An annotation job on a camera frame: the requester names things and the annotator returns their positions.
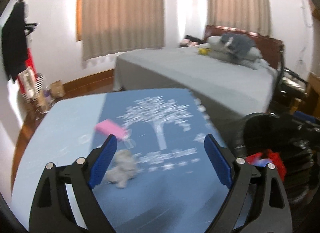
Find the red cloth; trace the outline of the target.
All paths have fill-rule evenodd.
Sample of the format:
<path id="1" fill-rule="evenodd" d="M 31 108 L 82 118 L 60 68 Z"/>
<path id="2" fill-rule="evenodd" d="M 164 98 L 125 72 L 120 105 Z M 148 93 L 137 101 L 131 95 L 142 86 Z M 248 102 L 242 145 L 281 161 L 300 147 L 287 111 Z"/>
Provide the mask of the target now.
<path id="1" fill-rule="evenodd" d="M 246 157 L 245 161 L 251 165 L 259 167 L 265 167 L 268 163 L 272 163 L 277 168 L 282 182 L 284 182 L 287 170 L 278 152 L 273 152 L 267 149 L 263 152 L 257 152 Z"/>

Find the white tissue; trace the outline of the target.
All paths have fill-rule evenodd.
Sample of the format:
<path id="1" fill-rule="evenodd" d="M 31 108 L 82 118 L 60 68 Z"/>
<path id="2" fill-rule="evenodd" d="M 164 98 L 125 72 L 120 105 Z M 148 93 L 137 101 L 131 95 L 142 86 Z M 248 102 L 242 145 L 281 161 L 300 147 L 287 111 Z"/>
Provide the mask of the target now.
<path id="1" fill-rule="evenodd" d="M 103 180 L 115 184 L 117 188 L 124 189 L 127 182 L 138 173 L 134 156 L 129 150 L 119 150 L 114 155 L 114 166 L 107 170 Z"/>

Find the wooden desk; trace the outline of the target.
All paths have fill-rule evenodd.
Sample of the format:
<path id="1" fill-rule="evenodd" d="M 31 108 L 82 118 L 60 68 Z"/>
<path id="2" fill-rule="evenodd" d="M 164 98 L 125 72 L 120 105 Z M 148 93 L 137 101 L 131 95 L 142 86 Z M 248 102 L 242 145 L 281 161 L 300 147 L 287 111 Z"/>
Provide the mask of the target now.
<path id="1" fill-rule="evenodd" d="M 320 90 L 319 90 L 319 76 L 314 72 L 310 72 L 308 77 L 308 85 L 306 86 L 306 93 L 304 98 L 300 100 L 295 98 L 295 103 L 290 109 L 290 113 L 301 111 L 304 114 L 311 115 L 319 119 L 320 117 Z"/>

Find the wooden headboard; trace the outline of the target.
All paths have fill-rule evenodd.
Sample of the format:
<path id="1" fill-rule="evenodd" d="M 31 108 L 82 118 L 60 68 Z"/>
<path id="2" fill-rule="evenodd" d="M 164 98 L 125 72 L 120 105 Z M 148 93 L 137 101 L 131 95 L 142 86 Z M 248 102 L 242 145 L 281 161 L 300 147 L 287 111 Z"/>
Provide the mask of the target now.
<path id="1" fill-rule="evenodd" d="M 278 69 L 284 66 L 284 43 L 281 40 L 268 36 L 261 36 L 237 28 L 223 26 L 206 25 L 204 31 L 204 40 L 211 36 L 221 36 L 224 33 L 243 34 L 255 41 L 256 47 L 261 51 L 263 59 L 270 63 L 271 67 Z"/>

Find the grey bed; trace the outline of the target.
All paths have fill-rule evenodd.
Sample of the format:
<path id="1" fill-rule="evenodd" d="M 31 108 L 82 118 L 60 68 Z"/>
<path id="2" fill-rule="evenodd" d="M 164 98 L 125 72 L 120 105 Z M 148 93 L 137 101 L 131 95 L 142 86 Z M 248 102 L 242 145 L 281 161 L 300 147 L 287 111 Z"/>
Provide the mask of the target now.
<path id="1" fill-rule="evenodd" d="M 200 55 L 196 48 L 133 50 L 117 56 L 113 89 L 190 89 L 222 129 L 267 110 L 277 72 L 266 61 L 261 63 L 254 70 Z"/>

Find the dark grey blanket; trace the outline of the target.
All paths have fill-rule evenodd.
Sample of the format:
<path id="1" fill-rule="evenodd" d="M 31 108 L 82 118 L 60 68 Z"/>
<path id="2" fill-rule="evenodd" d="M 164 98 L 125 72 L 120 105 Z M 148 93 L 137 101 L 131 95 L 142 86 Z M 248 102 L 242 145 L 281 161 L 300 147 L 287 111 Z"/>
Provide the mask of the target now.
<path id="1" fill-rule="evenodd" d="M 245 57 L 256 46 L 255 41 L 247 35 L 231 32 L 222 34 L 220 41 L 228 52 L 237 57 Z"/>

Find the folded grey duvet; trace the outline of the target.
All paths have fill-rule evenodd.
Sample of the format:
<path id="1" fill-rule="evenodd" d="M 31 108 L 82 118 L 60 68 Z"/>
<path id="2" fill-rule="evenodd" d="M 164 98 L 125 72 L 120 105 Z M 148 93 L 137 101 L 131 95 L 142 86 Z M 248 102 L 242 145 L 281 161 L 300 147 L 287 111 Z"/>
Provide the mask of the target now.
<path id="1" fill-rule="evenodd" d="M 263 59 L 255 41 L 247 35 L 225 33 L 222 36 L 210 36 L 207 42 L 210 45 L 208 55 L 220 61 L 243 65 L 254 70 L 270 66 Z"/>

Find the wooden coat rack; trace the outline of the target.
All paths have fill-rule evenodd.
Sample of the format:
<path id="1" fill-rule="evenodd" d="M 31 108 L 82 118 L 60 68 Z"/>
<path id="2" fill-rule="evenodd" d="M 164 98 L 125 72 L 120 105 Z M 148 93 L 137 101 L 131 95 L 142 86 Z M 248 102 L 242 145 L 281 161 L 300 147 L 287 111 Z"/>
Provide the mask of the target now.
<path id="1" fill-rule="evenodd" d="M 34 31 L 34 28 L 30 28 L 30 26 L 31 26 L 30 24 L 25 23 L 25 30 L 28 30 L 28 33 L 31 33 Z M 34 113 L 43 114 L 43 113 L 48 112 L 49 106 L 48 106 L 48 103 L 46 102 L 46 98 L 43 96 L 42 92 L 39 95 L 36 95 L 35 98 L 27 98 L 25 95 L 24 95 L 24 98 L 33 107 Z"/>

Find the yellow plush toy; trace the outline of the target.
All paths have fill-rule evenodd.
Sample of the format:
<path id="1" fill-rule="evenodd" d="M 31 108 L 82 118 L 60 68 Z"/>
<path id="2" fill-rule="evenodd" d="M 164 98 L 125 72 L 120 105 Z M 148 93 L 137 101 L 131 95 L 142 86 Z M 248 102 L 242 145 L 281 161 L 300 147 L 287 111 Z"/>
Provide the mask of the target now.
<path id="1" fill-rule="evenodd" d="M 198 48 L 200 55 L 208 55 L 210 53 L 210 48 Z"/>

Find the brown paper bag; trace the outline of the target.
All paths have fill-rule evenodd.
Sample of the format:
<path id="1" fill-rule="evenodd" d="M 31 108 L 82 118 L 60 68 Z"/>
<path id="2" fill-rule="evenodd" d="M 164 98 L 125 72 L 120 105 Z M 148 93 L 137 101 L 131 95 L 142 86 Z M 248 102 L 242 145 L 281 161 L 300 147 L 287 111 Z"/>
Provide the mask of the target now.
<path id="1" fill-rule="evenodd" d="M 50 84 L 50 92 L 54 98 L 62 98 L 65 96 L 65 89 L 61 80 Z"/>

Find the right beige curtain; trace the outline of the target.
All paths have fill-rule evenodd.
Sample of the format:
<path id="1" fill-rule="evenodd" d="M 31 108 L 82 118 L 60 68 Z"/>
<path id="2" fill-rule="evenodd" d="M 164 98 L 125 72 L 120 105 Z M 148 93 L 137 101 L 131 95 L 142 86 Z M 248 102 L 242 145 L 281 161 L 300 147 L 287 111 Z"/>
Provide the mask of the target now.
<path id="1" fill-rule="evenodd" d="M 207 24 L 269 36 L 269 0 L 208 0 Z"/>

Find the beige tote bag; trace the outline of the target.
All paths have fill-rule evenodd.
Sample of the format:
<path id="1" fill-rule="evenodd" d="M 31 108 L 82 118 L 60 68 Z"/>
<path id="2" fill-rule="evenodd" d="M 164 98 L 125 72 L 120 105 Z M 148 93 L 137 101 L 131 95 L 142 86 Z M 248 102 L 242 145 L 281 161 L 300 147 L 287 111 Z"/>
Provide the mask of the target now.
<path id="1" fill-rule="evenodd" d="M 22 84 L 23 93 L 27 98 L 36 97 L 36 77 L 33 69 L 27 67 L 24 71 L 18 74 L 18 79 Z"/>

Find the pink plush toy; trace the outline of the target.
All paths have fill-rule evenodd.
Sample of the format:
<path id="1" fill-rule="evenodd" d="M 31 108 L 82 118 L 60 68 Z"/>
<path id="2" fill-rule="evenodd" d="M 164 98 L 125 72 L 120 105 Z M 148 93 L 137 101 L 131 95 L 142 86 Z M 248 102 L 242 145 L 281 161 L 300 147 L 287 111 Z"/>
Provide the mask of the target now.
<path id="1" fill-rule="evenodd" d="M 198 42 L 191 41 L 189 39 L 183 39 L 180 42 L 180 48 L 190 48 L 190 47 L 195 47 L 195 46 L 198 46 L 198 45 L 199 45 Z"/>

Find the black jacket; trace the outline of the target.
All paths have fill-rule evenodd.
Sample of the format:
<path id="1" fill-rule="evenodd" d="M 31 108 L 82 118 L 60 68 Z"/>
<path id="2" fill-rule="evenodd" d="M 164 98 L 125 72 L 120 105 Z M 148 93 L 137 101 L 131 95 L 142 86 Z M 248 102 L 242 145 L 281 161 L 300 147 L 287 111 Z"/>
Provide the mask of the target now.
<path id="1" fill-rule="evenodd" d="M 17 2 L 2 28 L 3 64 L 7 79 L 13 82 L 26 69 L 28 59 L 24 11 L 25 3 Z"/>

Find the left beige curtain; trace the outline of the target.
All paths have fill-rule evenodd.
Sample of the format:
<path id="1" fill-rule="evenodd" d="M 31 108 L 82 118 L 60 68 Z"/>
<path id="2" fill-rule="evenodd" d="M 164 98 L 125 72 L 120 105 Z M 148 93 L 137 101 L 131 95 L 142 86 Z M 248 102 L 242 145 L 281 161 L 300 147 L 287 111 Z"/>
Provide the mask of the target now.
<path id="1" fill-rule="evenodd" d="M 164 0 L 82 0 L 82 58 L 164 46 Z"/>

